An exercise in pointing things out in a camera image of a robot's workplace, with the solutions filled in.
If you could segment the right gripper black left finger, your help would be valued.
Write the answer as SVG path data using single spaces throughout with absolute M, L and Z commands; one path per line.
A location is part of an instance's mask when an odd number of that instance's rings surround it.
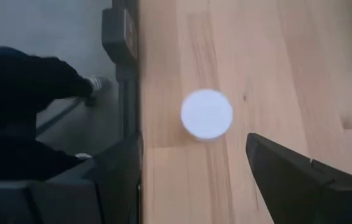
M 142 152 L 130 136 L 47 181 L 0 182 L 0 224 L 140 224 Z

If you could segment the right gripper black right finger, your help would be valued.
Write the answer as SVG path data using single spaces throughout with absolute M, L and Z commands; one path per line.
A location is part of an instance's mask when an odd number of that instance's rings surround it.
M 261 135 L 245 151 L 275 224 L 352 224 L 352 175 Z

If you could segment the amber pill bottle white cap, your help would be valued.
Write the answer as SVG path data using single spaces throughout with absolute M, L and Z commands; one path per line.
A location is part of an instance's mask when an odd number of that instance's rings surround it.
M 200 89 L 189 94 L 181 104 L 181 123 L 185 130 L 200 141 L 212 141 L 231 127 L 233 109 L 220 91 Z

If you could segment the grey chair base leg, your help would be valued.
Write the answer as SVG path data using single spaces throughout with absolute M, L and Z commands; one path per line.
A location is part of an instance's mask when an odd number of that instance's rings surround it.
M 48 119 L 47 121 L 37 125 L 36 136 L 39 137 L 40 135 L 44 134 L 48 129 L 53 127 L 53 125 L 58 123 L 62 118 L 68 115 L 76 107 L 78 107 L 81 102 L 83 102 L 83 99 L 74 99 L 73 102 L 68 105 L 68 107 L 64 108 L 60 113 L 57 113 L 55 116 L 51 117 L 51 119 Z

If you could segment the person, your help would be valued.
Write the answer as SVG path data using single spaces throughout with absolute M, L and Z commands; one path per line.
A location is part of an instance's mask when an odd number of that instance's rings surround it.
M 36 118 L 55 100 L 88 98 L 95 90 L 56 57 L 0 47 L 0 180 L 47 180 L 83 163 L 37 141 Z

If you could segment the black table frame post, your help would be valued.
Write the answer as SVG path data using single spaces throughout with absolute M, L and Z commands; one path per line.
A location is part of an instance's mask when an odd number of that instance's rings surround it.
M 138 0 L 112 0 L 102 11 L 102 45 L 115 64 L 120 138 L 140 132 L 138 71 Z

